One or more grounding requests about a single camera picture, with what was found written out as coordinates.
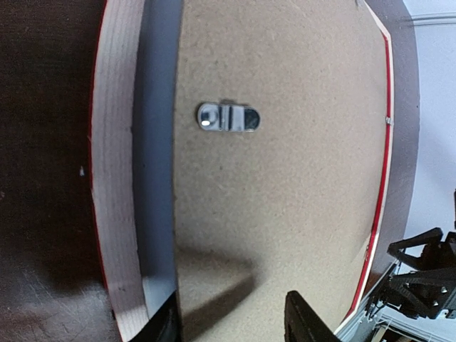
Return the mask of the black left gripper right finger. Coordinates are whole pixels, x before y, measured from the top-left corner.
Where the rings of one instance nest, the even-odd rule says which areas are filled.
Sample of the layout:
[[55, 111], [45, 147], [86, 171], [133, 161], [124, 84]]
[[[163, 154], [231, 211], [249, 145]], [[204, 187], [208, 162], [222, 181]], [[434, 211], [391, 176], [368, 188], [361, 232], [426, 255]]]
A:
[[337, 342], [337, 337], [298, 291], [289, 291], [284, 307], [286, 342]]

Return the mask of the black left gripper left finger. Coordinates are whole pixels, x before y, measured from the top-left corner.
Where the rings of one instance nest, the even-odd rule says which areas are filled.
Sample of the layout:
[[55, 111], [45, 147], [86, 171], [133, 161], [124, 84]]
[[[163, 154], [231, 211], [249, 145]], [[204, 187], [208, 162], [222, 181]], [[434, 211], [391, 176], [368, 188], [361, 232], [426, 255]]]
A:
[[182, 324], [176, 291], [133, 338], [133, 342], [182, 342]]

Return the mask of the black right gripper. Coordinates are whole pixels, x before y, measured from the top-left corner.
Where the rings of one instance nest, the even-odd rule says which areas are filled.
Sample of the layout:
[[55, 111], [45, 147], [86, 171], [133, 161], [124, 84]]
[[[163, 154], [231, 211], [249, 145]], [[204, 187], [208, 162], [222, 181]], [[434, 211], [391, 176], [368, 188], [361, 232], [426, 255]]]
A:
[[411, 319], [455, 318], [455, 233], [442, 236], [436, 227], [389, 245], [389, 255], [412, 270], [388, 271], [370, 296], [370, 317], [389, 307]]

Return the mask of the brown backing board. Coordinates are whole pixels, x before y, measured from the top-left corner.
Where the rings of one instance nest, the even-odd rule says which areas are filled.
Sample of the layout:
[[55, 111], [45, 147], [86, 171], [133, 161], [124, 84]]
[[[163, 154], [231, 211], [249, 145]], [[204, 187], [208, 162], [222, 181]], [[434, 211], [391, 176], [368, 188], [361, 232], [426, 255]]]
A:
[[[287, 292], [335, 330], [383, 169], [385, 42], [362, 1], [185, 1], [175, 236], [186, 341], [282, 341]], [[253, 132], [201, 129], [248, 105]]]

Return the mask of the red wooden picture frame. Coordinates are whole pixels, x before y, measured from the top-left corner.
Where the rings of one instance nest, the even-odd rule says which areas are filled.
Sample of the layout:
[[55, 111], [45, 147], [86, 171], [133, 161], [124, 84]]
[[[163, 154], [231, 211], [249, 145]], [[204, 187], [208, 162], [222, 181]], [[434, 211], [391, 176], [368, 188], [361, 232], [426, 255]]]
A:
[[[90, 173], [95, 226], [103, 266], [103, 276], [111, 308], [123, 341], [133, 338], [152, 318], [147, 314], [140, 273], [138, 236], [135, 226], [133, 195], [133, 109], [135, 74], [138, 57], [141, 17], [146, 1], [108, 1], [105, 5], [96, 53], [92, 114], [90, 121]], [[366, 1], [385, 42], [387, 106], [383, 169], [375, 216], [364, 254], [361, 277], [349, 311], [340, 323], [358, 309], [378, 241], [385, 207], [385, 191], [390, 173], [393, 112], [393, 67], [391, 37], [380, 18]], [[177, 50], [179, 61], [180, 35]], [[175, 76], [175, 99], [177, 90]], [[175, 101], [173, 122], [173, 212], [174, 258], [177, 277], [177, 301], [183, 331], [180, 302], [177, 240], [175, 236]]]

